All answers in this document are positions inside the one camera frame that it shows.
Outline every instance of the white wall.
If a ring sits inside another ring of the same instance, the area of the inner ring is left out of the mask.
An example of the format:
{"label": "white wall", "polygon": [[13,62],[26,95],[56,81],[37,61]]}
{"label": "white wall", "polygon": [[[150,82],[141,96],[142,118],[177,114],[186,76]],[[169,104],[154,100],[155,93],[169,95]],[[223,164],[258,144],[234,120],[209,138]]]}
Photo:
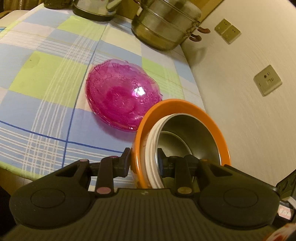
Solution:
{"label": "white wall", "polygon": [[[228,45],[223,19],[242,35]],[[206,111],[221,129],[232,166],[275,185],[296,169],[296,8],[288,0],[225,0],[182,48]],[[283,84],[263,97],[254,76],[271,64]]]}

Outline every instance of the orange bowl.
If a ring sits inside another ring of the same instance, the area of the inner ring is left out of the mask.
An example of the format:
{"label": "orange bowl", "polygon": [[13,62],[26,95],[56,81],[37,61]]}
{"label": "orange bowl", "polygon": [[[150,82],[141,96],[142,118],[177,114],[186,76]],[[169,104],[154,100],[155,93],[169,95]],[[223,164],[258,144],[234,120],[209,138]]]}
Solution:
{"label": "orange bowl", "polygon": [[149,188],[141,167],[140,144],[159,119],[175,113],[190,114],[202,122],[210,131],[216,142],[220,154],[221,165],[231,165],[230,155],[225,139],[214,121],[202,109],[188,101],[180,99],[168,99],[161,101],[151,107],[143,117],[137,130],[132,146],[131,170],[138,188]]}

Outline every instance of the blue stripe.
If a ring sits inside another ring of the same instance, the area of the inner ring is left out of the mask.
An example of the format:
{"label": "blue stripe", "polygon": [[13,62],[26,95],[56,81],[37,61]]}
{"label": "blue stripe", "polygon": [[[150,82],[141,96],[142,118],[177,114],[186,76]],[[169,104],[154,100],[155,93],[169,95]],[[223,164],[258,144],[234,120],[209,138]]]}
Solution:
{"label": "blue stripe", "polygon": [[[3,123],[5,125],[11,126],[13,128],[16,128],[16,129],[19,129],[19,130],[22,130],[22,131],[25,131],[25,132],[29,132],[31,134],[35,134],[35,135],[38,135],[38,136],[42,136],[42,137],[46,137],[46,138],[49,138],[49,139],[53,139],[53,140],[57,140],[57,141],[61,141],[61,142],[67,143],[67,141],[65,141],[65,140],[62,140],[62,139],[59,139],[59,138],[55,138],[55,137],[51,137],[51,136],[47,136],[47,135],[43,135],[43,134],[40,134],[40,133],[37,133],[37,132],[34,132],[34,131],[29,131],[29,130],[26,130],[24,128],[21,128],[21,127],[18,127],[18,126],[14,126],[12,124],[9,124],[9,123],[4,122],[4,121],[1,121],[1,120],[0,120],[0,123]],[[94,148],[94,149],[98,149],[98,150],[105,150],[105,151],[111,151],[111,152],[116,152],[116,153],[123,153],[122,151],[117,151],[117,150],[112,150],[112,149],[106,149],[106,148],[101,148],[101,147],[97,147],[97,146],[90,146],[90,145],[86,145],[86,144],[79,143],[79,142],[68,142],[68,143],[76,144],[78,146],[90,147],[90,148]]]}
{"label": "blue stripe", "polygon": [[67,138],[66,138],[66,144],[65,144],[65,150],[64,150],[64,155],[63,155],[63,162],[62,162],[62,168],[64,167],[64,162],[65,162],[65,157],[66,157],[66,150],[67,150],[67,145],[68,145],[68,141],[69,141],[69,136],[70,136],[70,129],[71,129],[71,125],[72,125],[72,121],[73,121],[73,116],[74,116],[74,112],[75,112],[75,107],[76,107],[76,104],[77,104],[77,101],[78,101],[78,96],[79,96],[79,93],[80,93],[80,90],[81,90],[81,87],[82,87],[82,84],[83,84],[83,80],[86,76],[86,73],[87,73],[87,70],[89,68],[89,65],[91,64],[91,61],[92,61],[92,58],[94,57],[94,54],[95,54],[95,51],[93,52],[92,56],[91,56],[91,59],[89,61],[89,64],[87,65],[87,68],[86,68],[86,71],[84,73],[84,76],[83,76],[83,79],[81,81],[81,85],[79,87],[79,91],[78,91],[78,95],[76,97],[76,100],[75,100],[75,104],[74,104],[74,107],[73,107],[73,111],[72,111],[72,115],[71,115],[71,119],[70,119],[70,124],[69,124],[69,128],[68,128],[68,133],[67,133]]}
{"label": "blue stripe", "polygon": [[112,151],[112,152],[116,152],[116,153],[123,153],[122,151],[116,151],[116,150],[106,149],[106,148],[102,148],[102,147],[90,146],[90,145],[86,145],[86,144],[82,144],[82,143],[78,143],[78,142],[74,142],[74,141],[68,141],[67,143],[76,144],[79,146],[90,147],[90,148],[99,149],[99,150],[106,150],[106,151]]}
{"label": "blue stripe", "polygon": [[21,128],[21,127],[18,127],[18,126],[14,126],[12,124],[9,124],[7,122],[4,122],[4,121],[1,121],[0,120],[0,123],[3,123],[5,125],[8,125],[8,126],[11,126],[11,127],[14,127],[16,129],[19,129],[19,130],[22,130],[22,131],[26,131],[26,132],[29,132],[29,133],[32,133],[32,134],[35,134],[35,135],[39,135],[39,136],[42,136],[42,137],[46,137],[46,138],[50,138],[50,139],[54,139],[54,140],[57,140],[57,141],[62,141],[62,142],[66,142],[65,140],[62,140],[62,139],[59,139],[59,138],[55,138],[55,137],[50,137],[50,136],[47,136],[47,135],[43,135],[43,134],[40,134],[40,133],[37,133],[37,132],[34,132],[34,131],[29,131],[29,130],[26,130],[24,128]]}

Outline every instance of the plaid tablecloth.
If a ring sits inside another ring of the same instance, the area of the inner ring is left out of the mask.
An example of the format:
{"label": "plaid tablecloth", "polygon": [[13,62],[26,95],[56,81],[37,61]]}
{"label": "plaid tablecloth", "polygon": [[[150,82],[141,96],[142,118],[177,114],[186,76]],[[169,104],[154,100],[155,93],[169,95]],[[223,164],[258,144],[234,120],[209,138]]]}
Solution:
{"label": "plaid tablecloth", "polygon": [[[135,133],[98,120],[85,97],[90,69],[112,58],[142,66],[164,99],[204,109],[180,46],[157,52],[123,18],[94,22],[42,4],[0,33],[0,167],[35,180],[78,159],[98,162],[131,147]],[[132,176],[117,178],[115,186],[134,187]]]}

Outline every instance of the pot handle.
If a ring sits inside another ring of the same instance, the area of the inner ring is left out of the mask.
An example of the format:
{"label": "pot handle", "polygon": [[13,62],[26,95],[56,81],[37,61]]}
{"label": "pot handle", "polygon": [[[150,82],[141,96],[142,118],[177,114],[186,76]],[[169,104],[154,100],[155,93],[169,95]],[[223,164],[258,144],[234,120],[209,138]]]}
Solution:
{"label": "pot handle", "polygon": [[197,27],[197,30],[202,33],[202,34],[209,34],[211,32],[211,30],[209,30],[208,28],[202,28],[202,27]]}
{"label": "pot handle", "polygon": [[199,42],[202,40],[202,37],[200,35],[191,34],[189,39],[194,42]]}
{"label": "pot handle", "polygon": [[[209,30],[208,28],[202,28],[202,27],[196,27],[196,29],[200,32],[200,33],[202,33],[202,34],[209,34],[210,32],[211,32],[211,30]],[[194,41],[194,42],[199,42],[199,41],[201,41],[202,40],[202,37],[200,36],[200,35],[195,35],[195,34],[191,34],[190,36],[189,36],[189,39],[191,40],[191,41]]]}

